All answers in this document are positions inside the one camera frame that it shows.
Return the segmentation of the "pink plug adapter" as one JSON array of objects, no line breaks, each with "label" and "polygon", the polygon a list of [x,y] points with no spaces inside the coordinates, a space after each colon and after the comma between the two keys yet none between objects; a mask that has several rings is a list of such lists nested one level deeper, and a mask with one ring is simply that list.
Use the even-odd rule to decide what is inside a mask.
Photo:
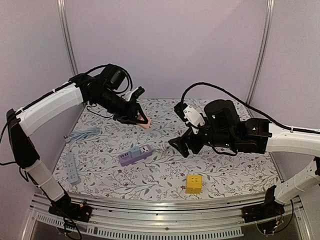
[{"label": "pink plug adapter", "polygon": [[147,123],[146,124],[142,124],[142,123],[137,123],[136,125],[143,128],[143,129],[149,129],[150,126],[151,126],[151,122],[152,122],[152,119],[147,117]]}]

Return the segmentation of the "blue plug adapter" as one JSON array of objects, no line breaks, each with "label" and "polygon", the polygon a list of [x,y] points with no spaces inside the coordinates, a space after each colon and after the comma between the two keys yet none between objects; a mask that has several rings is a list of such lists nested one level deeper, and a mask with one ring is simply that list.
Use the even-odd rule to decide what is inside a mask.
[{"label": "blue plug adapter", "polygon": [[131,158],[135,159],[141,155],[141,149],[138,146],[132,147],[130,149]]}]

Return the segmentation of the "purple power strip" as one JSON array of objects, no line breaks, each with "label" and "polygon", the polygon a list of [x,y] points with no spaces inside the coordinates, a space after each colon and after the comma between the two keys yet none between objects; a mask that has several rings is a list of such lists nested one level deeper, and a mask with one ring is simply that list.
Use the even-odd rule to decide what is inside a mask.
[{"label": "purple power strip", "polygon": [[132,147],[129,151],[118,156],[121,166],[128,166],[140,160],[146,160],[153,155],[153,149],[147,144],[143,146]]}]

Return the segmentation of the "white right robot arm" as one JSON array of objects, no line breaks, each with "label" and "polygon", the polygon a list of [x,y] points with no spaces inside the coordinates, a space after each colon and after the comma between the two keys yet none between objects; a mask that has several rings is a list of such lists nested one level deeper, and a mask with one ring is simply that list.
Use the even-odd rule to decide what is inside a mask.
[{"label": "white right robot arm", "polygon": [[[199,113],[185,103],[187,93],[194,87],[206,86],[224,92],[230,100],[217,99],[207,103]],[[287,126],[266,113],[248,105],[227,90],[207,82],[189,86],[174,106],[174,112],[188,127],[180,137],[169,140],[169,144],[183,157],[198,154],[204,146],[219,154],[218,148],[230,151],[228,156],[238,153],[295,153],[313,156],[314,159],[289,180],[270,187],[258,213],[269,218],[278,206],[320,183],[320,132]]]}]

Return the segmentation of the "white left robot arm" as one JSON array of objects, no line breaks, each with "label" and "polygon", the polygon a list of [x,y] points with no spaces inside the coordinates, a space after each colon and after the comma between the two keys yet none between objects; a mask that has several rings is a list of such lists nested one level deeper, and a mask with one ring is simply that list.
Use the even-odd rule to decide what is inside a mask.
[{"label": "white left robot arm", "polygon": [[74,205],[42,160],[33,136],[48,126],[50,121],[87,103],[103,107],[121,124],[146,125],[149,121],[138,102],[144,91],[141,86],[133,87],[127,70],[108,63],[71,77],[19,109],[9,109],[0,134],[7,133],[13,159],[2,161],[1,166],[17,165],[25,170],[27,176],[55,204],[55,209],[63,217],[70,217],[75,211]]}]

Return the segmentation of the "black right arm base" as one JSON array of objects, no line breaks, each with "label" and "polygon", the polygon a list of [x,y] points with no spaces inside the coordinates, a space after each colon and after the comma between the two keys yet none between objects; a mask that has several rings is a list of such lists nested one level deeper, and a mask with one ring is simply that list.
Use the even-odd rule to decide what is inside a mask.
[{"label": "black right arm base", "polygon": [[285,213],[284,204],[275,201],[276,186],[270,187],[264,197],[264,202],[254,205],[245,206],[241,209],[241,217],[245,223],[260,221]]}]

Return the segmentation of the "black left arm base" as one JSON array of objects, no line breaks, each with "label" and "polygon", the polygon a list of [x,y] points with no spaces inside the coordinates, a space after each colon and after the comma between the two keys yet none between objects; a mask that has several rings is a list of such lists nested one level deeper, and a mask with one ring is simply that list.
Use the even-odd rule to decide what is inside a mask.
[{"label": "black left arm base", "polygon": [[58,201],[53,201],[48,212],[59,217],[71,218],[72,220],[88,223],[93,208],[83,199],[80,203],[73,203],[69,195],[64,195]]}]

